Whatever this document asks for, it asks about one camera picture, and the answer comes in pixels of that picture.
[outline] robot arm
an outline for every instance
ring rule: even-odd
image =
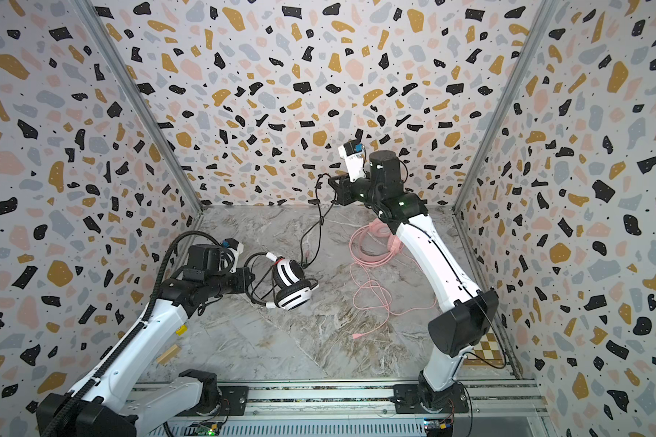
[[[358,155],[362,162],[364,148],[357,143],[355,140],[341,146],[341,157],[350,162]],[[498,308],[498,295],[493,289],[481,292],[447,250],[425,204],[416,194],[403,189],[401,162],[393,151],[371,153],[369,172],[359,171],[348,165],[348,174],[329,179],[336,191],[336,203],[348,205],[360,201],[374,210],[411,251],[442,310],[441,315],[428,323],[435,347],[419,378],[423,406],[439,410],[446,402],[447,390],[455,382],[464,354],[488,331],[489,321]]]
[[[158,299],[148,303],[154,305],[148,320],[144,319],[146,306],[126,335],[68,394],[51,393],[39,405],[36,417],[40,434],[46,435],[47,427],[68,402],[75,403],[69,407],[75,419],[63,420],[54,433],[48,432],[48,437],[143,436],[185,410],[205,415],[221,408],[216,375],[194,370],[182,372],[171,384],[134,403],[125,403],[160,348],[173,333],[184,332],[184,323],[195,311],[198,315],[203,313],[210,297],[247,292],[253,275],[248,267],[238,267],[242,251],[243,245],[233,239],[224,240],[221,245],[191,246],[187,265],[163,281]],[[121,348],[127,338],[128,343]],[[106,369],[102,375],[100,368]],[[86,385],[89,389],[75,400],[71,394]]]

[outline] gray marble surface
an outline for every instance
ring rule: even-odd
[[[442,240],[464,270],[471,268],[457,235],[448,208],[431,208]],[[250,303],[244,295],[227,295],[209,306],[201,317],[194,315],[182,336],[173,335],[161,353],[173,344],[181,351],[166,365],[152,362],[141,382],[172,380],[186,369],[212,371],[220,380],[276,380],[314,378],[395,378],[414,377],[428,361],[433,344],[427,323],[437,317],[438,308],[416,310],[391,316],[378,331],[352,339],[353,333],[367,332],[385,318],[383,309],[357,310],[352,296],[358,288],[350,277],[352,258],[348,241],[360,226],[374,219],[364,206],[336,206],[323,226],[323,240],[315,263],[307,269],[320,288],[303,306],[285,311],[266,309]],[[233,237],[245,245],[241,260],[270,250],[285,257],[299,257],[298,239],[317,220],[316,207],[235,206],[214,207],[203,216],[200,230],[217,240]],[[317,229],[304,245],[313,257]],[[385,252],[385,239],[366,239],[364,249]],[[370,269],[393,295],[392,310],[428,307],[434,293],[425,275],[408,258],[397,257],[384,267]],[[263,274],[270,265],[258,259],[254,272]],[[353,267],[358,281],[366,275]],[[260,295],[269,285],[258,289]],[[369,290],[361,292],[357,303],[377,305]],[[466,367],[460,374],[498,375],[493,369]]]

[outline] black cable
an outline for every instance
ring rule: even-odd
[[[403,181],[403,183],[405,184],[406,181],[409,179],[409,168],[406,167],[406,163],[405,163],[405,162],[403,162],[403,161],[401,161],[401,160],[399,160],[399,162],[400,162],[401,164],[403,164],[403,168],[406,169],[406,180]]]
[[[219,296],[219,298],[216,299],[215,301],[202,303],[202,304],[199,306],[199,308],[197,308],[197,315],[201,317],[201,315],[204,314],[204,310],[206,310],[206,307],[210,306],[212,303],[217,303],[218,301],[221,300],[222,297],[224,297],[223,294],[222,294],[221,296]]]
[[[177,277],[180,275],[180,273],[183,272],[183,270],[184,270],[184,266],[178,268],[177,270],[175,270],[175,271],[173,272],[172,275],[170,275],[170,277],[172,277],[173,279],[177,279]]]
[[[236,255],[234,255],[234,253],[230,249],[227,250],[228,252],[222,252],[221,256],[226,261],[227,267],[233,267],[233,265],[236,263]]]
[[[505,361],[504,361],[503,366],[498,367],[498,366],[496,366],[495,364],[489,362],[487,359],[485,359],[485,358],[481,358],[479,355],[477,355],[477,354],[475,354],[475,353],[473,353],[473,352],[466,352],[466,353],[464,353],[464,354],[474,355],[477,359],[480,359],[480,360],[483,361],[484,363],[487,363],[489,366],[491,366],[491,367],[494,368],[494,369],[503,370],[503,369],[505,369],[505,366],[506,366]]]
[[[229,417],[231,416],[231,402],[229,402],[229,400],[226,399],[226,398],[224,398],[224,401],[226,401],[226,403],[229,405],[229,414],[226,416],[226,418],[224,419],[224,421],[221,422],[221,424],[219,425],[219,428],[220,428],[221,426],[224,426],[224,425],[226,424],[226,422],[228,422]]]
[[[143,313],[143,317],[141,318],[141,322],[137,323],[133,329],[131,329],[131,332],[124,337],[121,343],[117,345],[117,347],[109,354],[107,359],[105,360],[104,363],[102,363],[101,366],[98,367],[97,371],[90,377],[89,380],[86,381],[86,383],[78,390],[77,393],[75,393],[73,396],[70,397],[69,400],[63,405],[61,410],[54,416],[53,419],[51,419],[51,422],[46,426],[46,429],[44,429],[44,432],[42,434],[42,437],[51,437],[56,432],[56,428],[61,426],[63,421],[69,417],[71,410],[73,407],[78,403],[80,399],[82,399],[88,391],[93,388],[96,384],[96,380],[99,380],[99,378],[105,374],[105,372],[110,368],[112,363],[119,357],[119,355],[122,354],[124,349],[126,348],[127,345],[131,343],[134,337],[140,332],[141,329],[143,329],[146,326],[146,322],[148,319],[150,319],[151,314],[153,313],[153,307],[155,306],[155,302],[158,300],[158,295],[160,293],[160,286],[163,283],[163,277],[165,276],[165,269],[168,266],[168,262],[170,261],[170,257],[172,256],[173,252],[177,248],[177,244],[182,240],[184,237],[190,236],[190,235],[199,235],[202,236],[208,240],[210,240],[212,243],[219,245],[218,241],[214,239],[211,235],[209,235],[206,232],[201,232],[201,231],[186,231],[182,232],[180,235],[175,237],[172,243],[170,243],[170,246],[165,252],[165,256],[163,256],[163,259],[161,261],[160,267],[158,267],[158,275],[156,277],[155,283],[153,284],[153,291],[151,293],[150,300],[148,302],[148,307],[146,308],[146,311]]]
[[[257,258],[257,257],[264,257],[266,254],[267,254],[267,252],[255,252],[254,254],[252,254],[251,256],[249,256],[248,258],[245,259],[244,267],[247,267],[248,264],[250,264],[251,259]]]
[[[321,224],[320,224],[320,226],[318,227],[318,246],[316,247],[316,253],[313,255],[313,259],[311,259],[311,261],[309,261],[309,262],[306,264],[306,267],[304,267],[304,268],[308,268],[308,267],[310,267],[310,266],[313,264],[313,262],[316,260],[316,258],[318,257],[318,251],[321,250],[321,236],[322,236],[322,233],[323,233],[323,232],[322,232],[322,230],[323,230],[323,222],[324,222],[324,220],[325,220],[325,217],[328,215],[328,213],[330,213],[330,211],[333,209],[333,206],[334,206],[334,205],[335,205],[335,204],[331,204],[331,205],[328,207],[328,211],[326,211],[326,213],[323,214],[323,216],[319,219],[319,221],[321,222]]]
[[[466,437],[469,437],[472,434],[472,429],[473,429],[473,404],[472,404],[472,396],[469,394],[469,390],[466,389],[466,386],[462,384],[462,388],[464,389],[464,393],[466,393],[466,397],[469,399],[469,416],[471,419],[469,419],[469,432],[466,433]]]
[[[270,281],[271,281],[271,284],[272,284],[272,288],[270,289],[270,291],[272,292],[272,302],[277,304],[277,295],[275,294],[275,287],[277,287],[277,284],[275,284],[275,276],[274,275],[270,276]]]
[[[170,425],[168,425],[167,422],[163,422],[163,430],[165,431],[165,435],[167,437],[175,437],[175,434],[170,430]]]
[[[270,268],[267,269],[265,274],[260,278],[260,281],[258,281],[258,283],[253,287],[253,291],[251,293],[248,293],[247,290],[245,290],[245,294],[250,298],[251,302],[256,303],[258,305],[264,305],[266,303],[255,299],[255,290],[257,290],[260,284],[262,284],[262,281],[265,279],[265,277],[267,277],[267,275],[269,275],[269,273],[272,271],[272,267],[274,266],[275,264],[272,264]]]
[[[263,294],[262,297],[261,297],[260,299],[261,299],[261,300],[265,300],[265,298],[266,298],[267,296],[269,296],[269,294],[270,294],[271,292],[275,291],[275,287],[277,287],[277,286],[276,286],[276,285],[272,286],[272,288],[270,289],[270,291],[268,291],[267,293]]]
[[[314,188],[314,192],[316,195],[315,205],[318,207],[318,221],[314,223],[310,228],[308,228],[308,231],[304,232],[304,235],[301,236],[301,239],[299,239],[298,242],[298,249],[301,251],[301,257],[299,258],[298,265],[301,266],[301,268],[308,268],[310,265],[313,264],[313,262],[318,257],[318,251],[321,249],[321,238],[323,236],[323,232],[322,232],[323,223],[325,222],[325,217],[328,215],[328,213],[330,213],[330,211],[333,209],[333,206],[335,205],[334,203],[331,203],[325,214],[321,212],[321,199],[318,195],[318,190],[321,188],[321,178],[323,176],[327,176],[330,178],[330,174],[321,173],[320,175],[318,175],[318,179],[316,179],[316,186]],[[337,197],[338,194],[336,193],[335,196],[333,197],[333,200],[337,199]],[[313,256],[313,259],[311,259],[311,261],[308,261],[308,259],[304,258],[304,239],[313,230],[313,228],[316,227],[316,225],[318,225],[318,247],[316,248],[316,253]]]

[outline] headphone ear cup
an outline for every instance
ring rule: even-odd
[[[275,294],[275,304],[279,308],[284,308],[287,310],[292,310],[303,303],[306,303],[311,295],[298,293],[303,289],[308,288],[309,292],[311,290],[311,282],[306,279],[302,279],[295,284],[291,284],[288,287],[282,288],[280,291]]]
[[[282,259],[272,267],[272,279],[284,288],[304,279],[304,271],[294,259]]]

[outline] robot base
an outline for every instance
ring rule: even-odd
[[[396,414],[448,413],[452,406],[455,413],[469,412],[469,404],[461,384],[453,384],[442,391],[433,391],[422,372],[418,376],[417,385],[394,385],[392,401],[396,404]]]

